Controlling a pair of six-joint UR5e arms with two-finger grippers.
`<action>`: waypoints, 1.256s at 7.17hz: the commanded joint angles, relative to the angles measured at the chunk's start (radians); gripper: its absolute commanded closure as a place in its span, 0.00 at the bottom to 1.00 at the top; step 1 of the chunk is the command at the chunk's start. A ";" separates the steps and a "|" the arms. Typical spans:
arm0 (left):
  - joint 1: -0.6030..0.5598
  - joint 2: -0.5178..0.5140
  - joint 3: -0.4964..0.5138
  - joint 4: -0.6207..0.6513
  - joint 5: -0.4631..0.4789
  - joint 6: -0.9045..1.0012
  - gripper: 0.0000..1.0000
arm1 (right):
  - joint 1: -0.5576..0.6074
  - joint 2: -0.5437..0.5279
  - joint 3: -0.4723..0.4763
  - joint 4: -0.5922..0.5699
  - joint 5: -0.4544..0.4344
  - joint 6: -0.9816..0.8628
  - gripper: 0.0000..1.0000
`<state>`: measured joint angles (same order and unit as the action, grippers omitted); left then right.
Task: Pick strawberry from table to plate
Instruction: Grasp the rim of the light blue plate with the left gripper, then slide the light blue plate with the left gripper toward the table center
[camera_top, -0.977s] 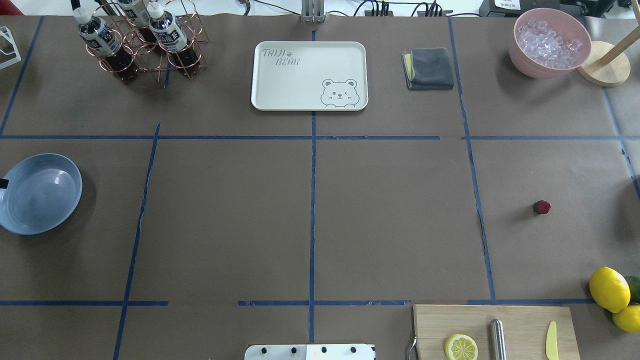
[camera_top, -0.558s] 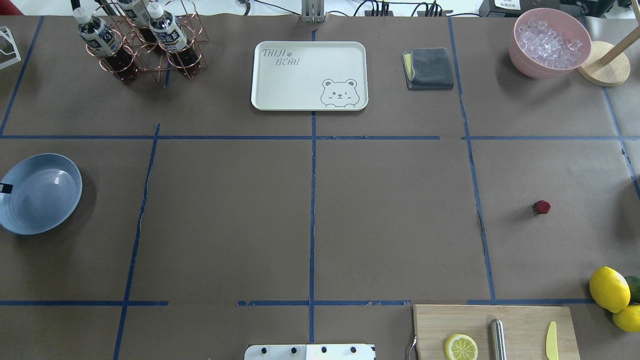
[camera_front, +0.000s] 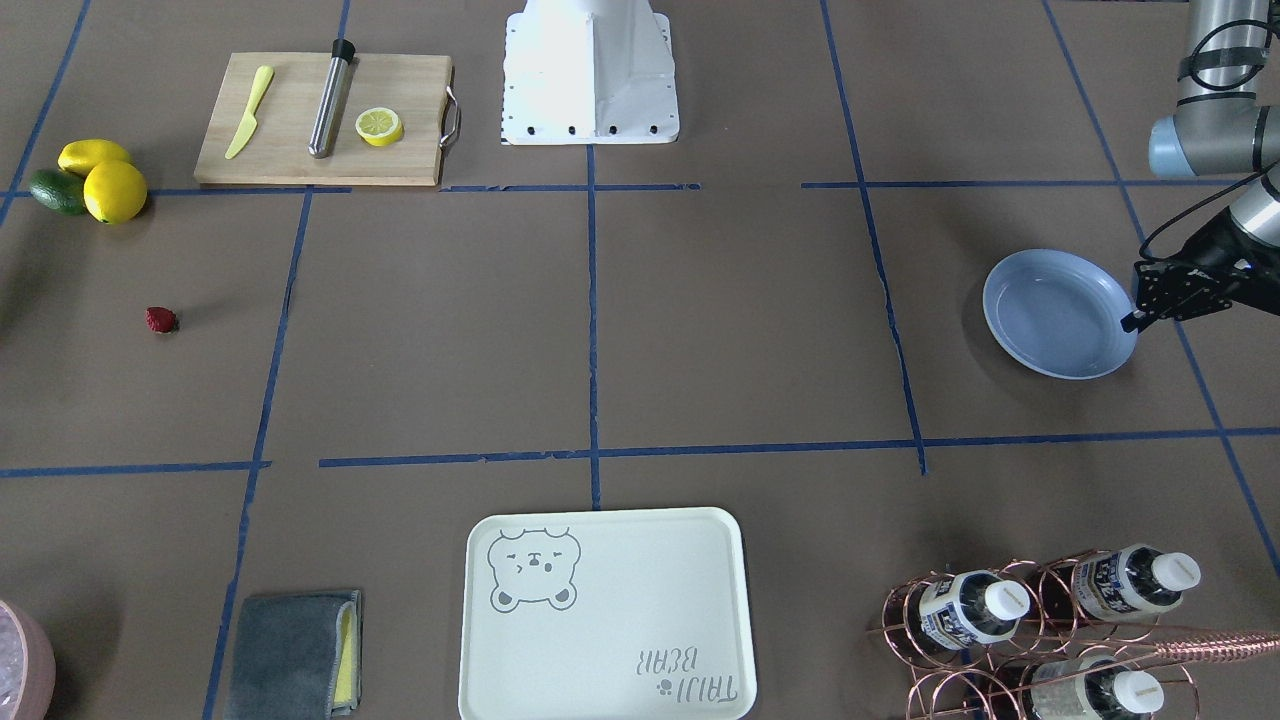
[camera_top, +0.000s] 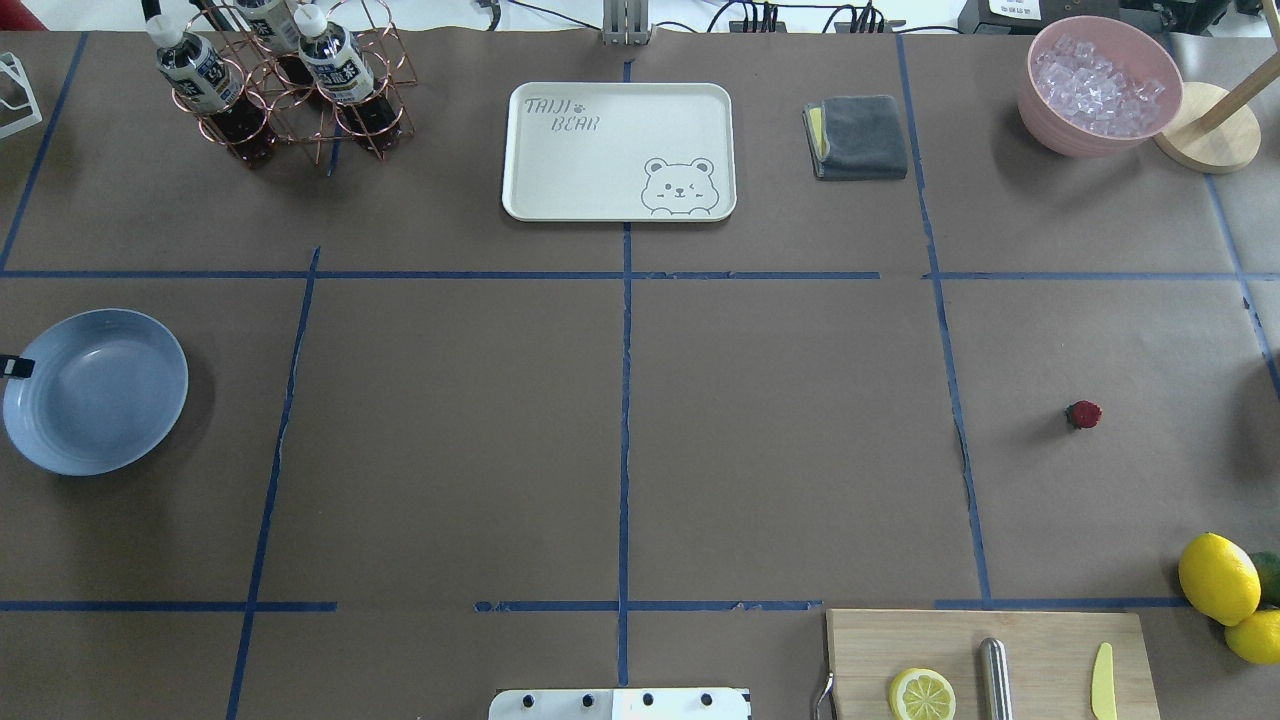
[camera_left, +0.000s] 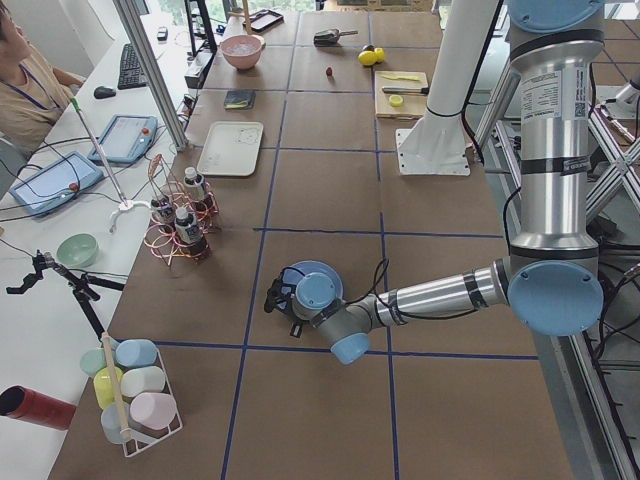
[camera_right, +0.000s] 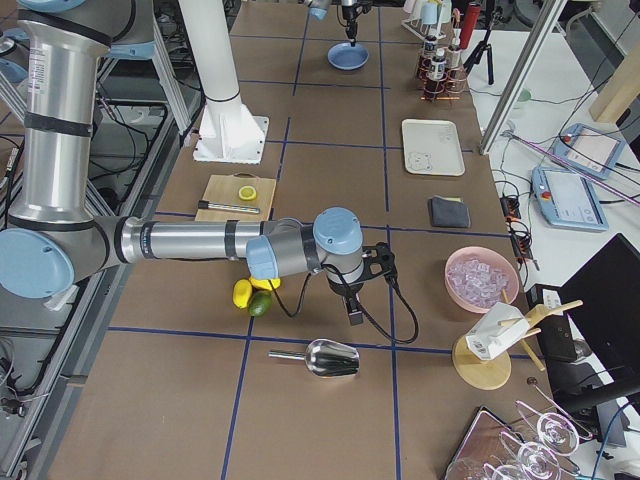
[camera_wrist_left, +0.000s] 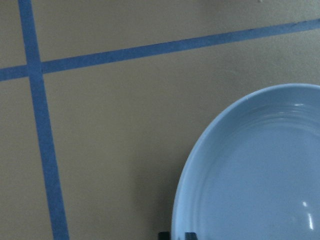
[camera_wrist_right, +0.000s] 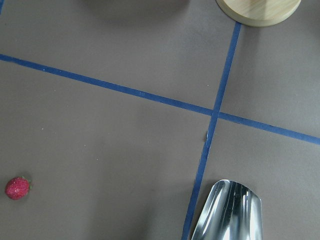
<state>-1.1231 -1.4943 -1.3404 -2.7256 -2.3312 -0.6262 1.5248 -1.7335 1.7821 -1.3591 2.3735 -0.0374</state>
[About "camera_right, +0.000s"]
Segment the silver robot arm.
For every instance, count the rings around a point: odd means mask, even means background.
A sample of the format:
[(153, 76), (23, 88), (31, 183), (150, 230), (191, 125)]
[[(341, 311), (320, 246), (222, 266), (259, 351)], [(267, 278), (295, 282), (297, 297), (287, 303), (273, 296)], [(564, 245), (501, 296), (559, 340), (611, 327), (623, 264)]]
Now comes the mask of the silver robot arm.
[(98, 61), (149, 56), (148, 1), (24, 1), (18, 21), (30, 40), (22, 190), (1, 233), (1, 284), (46, 298), (109, 267), (142, 259), (245, 260), (261, 280), (324, 273), (352, 324), (369, 319), (363, 284), (396, 287), (385, 243), (367, 246), (356, 215), (329, 208), (313, 224), (295, 219), (163, 223), (95, 216), (85, 206)]
[[(310, 16), (318, 20), (323, 20), (333, 2), (330, 0), (305, 0), (299, 1), (299, 4), (303, 4), (309, 9)], [(350, 46), (354, 47), (357, 43), (358, 18), (371, 10), (373, 2), (365, 0), (341, 0), (339, 4), (339, 24), (343, 26)]]

